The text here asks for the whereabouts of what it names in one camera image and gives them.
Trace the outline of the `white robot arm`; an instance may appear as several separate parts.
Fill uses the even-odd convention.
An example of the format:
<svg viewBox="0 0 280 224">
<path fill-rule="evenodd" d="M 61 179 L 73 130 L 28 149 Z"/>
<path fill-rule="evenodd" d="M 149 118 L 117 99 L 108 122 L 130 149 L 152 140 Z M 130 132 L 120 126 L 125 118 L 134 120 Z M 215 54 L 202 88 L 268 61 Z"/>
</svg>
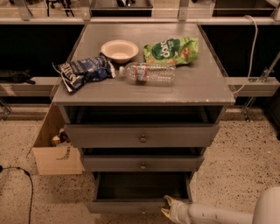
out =
<svg viewBox="0 0 280 224">
<path fill-rule="evenodd" d="M 280 224 L 280 186 L 265 190 L 253 213 L 242 213 L 192 202 L 185 203 L 165 195 L 168 208 L 161 212 L 175 224 Z"/>
</svg>

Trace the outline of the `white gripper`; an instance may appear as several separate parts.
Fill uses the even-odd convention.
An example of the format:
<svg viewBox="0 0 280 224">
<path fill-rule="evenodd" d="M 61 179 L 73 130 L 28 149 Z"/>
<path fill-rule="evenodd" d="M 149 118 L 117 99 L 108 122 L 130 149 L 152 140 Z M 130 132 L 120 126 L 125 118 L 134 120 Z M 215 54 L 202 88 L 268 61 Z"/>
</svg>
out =
<svg viewBox="0 0 280 224">
<path fill-rule="evenodd" d="M 176 224 L 191 224 L 191 217 L 189 215 L 190 206 L 182 201 L 175 200 L 169 195 L 165 195 L 164 199 L 170 205 L 170 210 L 162 208 L 161 212 L 165 217 L 171 219 Z"/>
</svg>

